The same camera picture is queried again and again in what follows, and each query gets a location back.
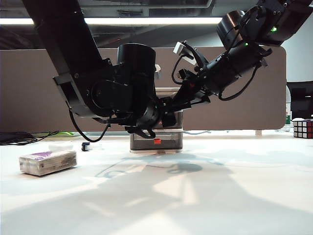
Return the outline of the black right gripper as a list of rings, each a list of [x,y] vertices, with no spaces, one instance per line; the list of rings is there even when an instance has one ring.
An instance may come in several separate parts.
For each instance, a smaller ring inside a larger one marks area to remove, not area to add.
[[[211,62],[198,61],[194,73],[185,76],[178,92],[173,96],[177,108],[191,108],[192,105],[210,103],[210,98],[200,90],[220,94],[226,87],[229,59],[214,59]]]

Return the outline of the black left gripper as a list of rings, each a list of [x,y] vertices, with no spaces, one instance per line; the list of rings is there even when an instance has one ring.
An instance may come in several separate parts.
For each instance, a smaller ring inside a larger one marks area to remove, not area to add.
[[[159,113],[158,121],[161,122],[163,128],[171,127],[176,124],[173,100],[171,97],[160,98],[157,110]]]

